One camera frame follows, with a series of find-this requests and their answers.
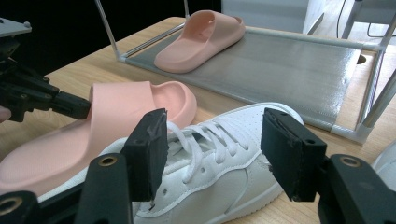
wooden table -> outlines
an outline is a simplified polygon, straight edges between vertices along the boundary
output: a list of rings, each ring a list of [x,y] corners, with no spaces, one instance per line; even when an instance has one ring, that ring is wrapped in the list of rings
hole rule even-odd
[[[118,42],[120,51],[125,52],[132,49],[182,22],[183,19],[181,18],[169,18],[141,32],[128,36]],[[364,51],[362,55],[366,58],[366,62],[357,65],[354,77],[348,88],[345,102],[342,105],[340,116],[336,121],[338,125],[344,125],[352,129],[359,113],[361,96],[365,89],[367,74],[370,72],[374,59],[372,52]],[[395,68],[396,48],[389,46],[379,79],[378,89],[380,91]],[[94,82],[149,80],[153,84],[160,84],[171,80],[168,77],[154,74],[142,68],[118,62],[110,46],[48,74],[47,77],[50,78],[52,85],[59,87],[62,91],[67,91],[86,99],[89,96],[90,86]],[[195,94],[198,102],[198,111],[193,123],[210,119],[217,114],[246,105],[246,103],[212,91],[191,85],[189,87]],[[40,135],[59,129],[73,121],[73,119],[51,111],[35,110],[33,113],[26,113],[23,123],[6,121],[0,124],[0,160],[19,145]],[[396,138],[395,124],[396,99],[393,99],[364,145],[359,145],[343,137],[310,127],[309,125],[307,127],[328,144],[328,156],[335,153],[349,154],[371,163]],[[250,216],[234,220],[232,223],[319,223],[317,207],[318,197],[315,203],[292,203],[286,194],[282,193],[279,198],[275,199],[262,210]]]

white shoelace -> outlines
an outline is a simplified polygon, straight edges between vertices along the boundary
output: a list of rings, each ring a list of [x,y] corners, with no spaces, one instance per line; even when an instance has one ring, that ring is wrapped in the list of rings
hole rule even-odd
[[[197,142],[193,133],[200,134],[215,149],[215,161],[220,164],[226,159],[226,153],[231,156],[236,154],[238,145],[248,150],[248,133],[243,132],[241,125],[235,124],[229,119],[214,119],[203,122],[199,125],[191,125],[182,132],[176,124],[168,121],[167,127],[171,130],[179,140],[179,146],[172,145],[172,149],[179,151],[184,149],[191,155],[191,163],[187,173],[182,177],[183,183],[188,183],[195,172],[198,170],[203,157],[204,151],[202,145]]]

pink slide sandal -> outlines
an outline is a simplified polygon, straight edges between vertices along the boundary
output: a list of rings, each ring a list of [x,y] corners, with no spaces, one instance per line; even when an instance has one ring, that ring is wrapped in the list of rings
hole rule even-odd
[[[40,196],[88,166],[115,140],[131,134],[151,110],[165,108],[168,120],[191,124],[197,104],[177,81],[93,84],[87,119],[77,120],[9,153],[0,163],[0,194],[30,190]]]
[[[186,21],[180,36],[157,54],[154,64],[170,73],[187,73],[239,41],[245,34],[242,19],[201,10]]]

